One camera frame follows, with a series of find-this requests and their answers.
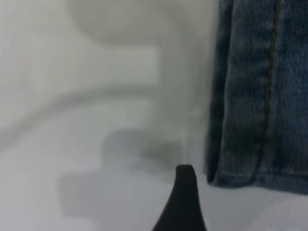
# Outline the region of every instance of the jeans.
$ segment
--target jeans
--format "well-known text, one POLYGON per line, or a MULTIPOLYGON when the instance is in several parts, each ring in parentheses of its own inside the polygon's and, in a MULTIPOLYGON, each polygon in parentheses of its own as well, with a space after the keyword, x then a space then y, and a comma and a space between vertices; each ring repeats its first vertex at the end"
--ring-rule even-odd
POLYGON ((308 1, 221 0, 211 185, 308 194, 308 1))

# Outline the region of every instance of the black object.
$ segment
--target black object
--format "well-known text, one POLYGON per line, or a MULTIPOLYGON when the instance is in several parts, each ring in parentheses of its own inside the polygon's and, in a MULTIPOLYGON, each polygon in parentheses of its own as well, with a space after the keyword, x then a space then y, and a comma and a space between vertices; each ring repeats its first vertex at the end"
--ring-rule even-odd
POLYGON ((206 231, 191 165, 177 166, 172 193, 153 231, 206 231))

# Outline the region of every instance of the jeans hem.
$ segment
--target jeans hem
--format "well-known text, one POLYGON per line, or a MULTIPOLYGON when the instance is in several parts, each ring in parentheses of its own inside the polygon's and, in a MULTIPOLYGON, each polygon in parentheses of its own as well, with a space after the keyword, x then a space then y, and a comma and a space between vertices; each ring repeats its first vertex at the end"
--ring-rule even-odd
POLYGON ((251 174, 217 172, 209 184, 222 188, 256 186, 265 189, 308 195, 308 173, 257 172, 255 180, 251 174))

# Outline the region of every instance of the white floor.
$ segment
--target white floor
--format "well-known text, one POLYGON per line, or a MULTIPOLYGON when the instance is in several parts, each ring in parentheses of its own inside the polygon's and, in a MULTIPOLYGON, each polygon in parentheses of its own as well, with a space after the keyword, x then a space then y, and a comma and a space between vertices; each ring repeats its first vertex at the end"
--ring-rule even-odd
POLYGON ((308 230, 306 197, 205 182, 217 16, 217 0, 0 0, 0 230, 151 230, 180 163, 210 231, 308 230))

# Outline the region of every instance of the denim pant leg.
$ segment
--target denim pant leg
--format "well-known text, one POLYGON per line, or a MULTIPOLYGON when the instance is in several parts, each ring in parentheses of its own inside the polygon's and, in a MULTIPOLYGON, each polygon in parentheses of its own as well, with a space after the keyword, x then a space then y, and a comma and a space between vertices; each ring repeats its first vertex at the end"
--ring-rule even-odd
POLYGON ((221 0, 208 182, 308 193, 308 2, 221 0))

